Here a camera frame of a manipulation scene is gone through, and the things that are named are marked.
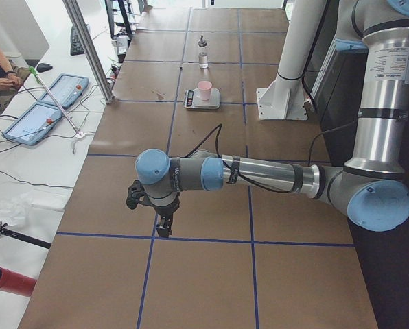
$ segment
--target clear plastic bottle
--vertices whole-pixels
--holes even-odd
[[[207,69],[209,66],[207,62],[207,43],[203,36],[198,41],[198,66],[201,69]]]

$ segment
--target black mouse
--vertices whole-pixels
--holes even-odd
[[[46,72],[48,70],[52,70],[53,66],[47,63],[40,63],[37,65],[37,71],[38,72]]]

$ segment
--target bottle cap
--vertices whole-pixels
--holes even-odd
[[[198,46],[199,47],[206,47],[206,40],[203,39],[203,36],[201,36],[200,40],[198,41]]]

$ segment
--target cup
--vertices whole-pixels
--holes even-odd
[[[30,297],[37,280],[0,267],[0,290]]]
[[[207,101],[211,98],[212,83],[210,81],[200,81],[198,82],[197,87],[200,91],[200,98],[203,101]]]

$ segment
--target white desk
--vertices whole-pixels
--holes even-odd
[[[117,60],[115,50],[111,46],[110,34],[107,29],[107,18],[105,13],[85,17],[86,23],[90,24],[92,38],[102,63],[104,72],[107,72],[112,64],[112,59]],[[86,56],[70,56],[69,54],[70,26],[65,27],[55,42],[51,45],[41,62],[51,64],[54,68],[40,76],[46,84],[51,84],[61,73],[83,75],[90,79],[89,87],[84,92],[86,95],[91,87],[96,84]],[[39,86],[34,77],[30,76],[25,86],[32,88]],[[42,95],[42,91],[33,92],[36,96]],[[17,95],[8,106],[4,114],[19,117],[33,103],[34,99],[29,93],[24,92]],[[81,130],[94,132],[100,122],[104,111],[105,102],[100,90],[97,88],[84,105],[89,108],[90,113],[82,106],[71,113],[73,122],[79,127],[84,118],[85,124]],[[0,130],[6,129],[12,119],[0,119]],[[59,122],[49,133],[61,136],[73,136],[73,129],[66,120]],[[82,163],[86,157],[87,149],[93,136],[86,136],[75,144],[76,152],[72,153],[73,139],[51,137],[46,138],[33,147],[20,145],[0,154],[0,171],[32,183],[48,185],[74,186]],[[0,151],[14,144],[11,142],[0,143]],[[59,193],[70,197],[70,188],[49,188],[46,186],[30,186],[21,184],[8,176],[0,173],[0,201],[19,197],[33,189]],[[26,222],[23,225],[10,226],[10,230],[20,232],[44,241],[52,242],[62,212],[30,208]],[[44,260],[47,249],[18,241],[6,236],[0,238],[0,266],[17,271],[19,273],[37,278]],[[0,329],[16,328],[26,309],[28,297],[22,297],[11,293],[0,291]]]

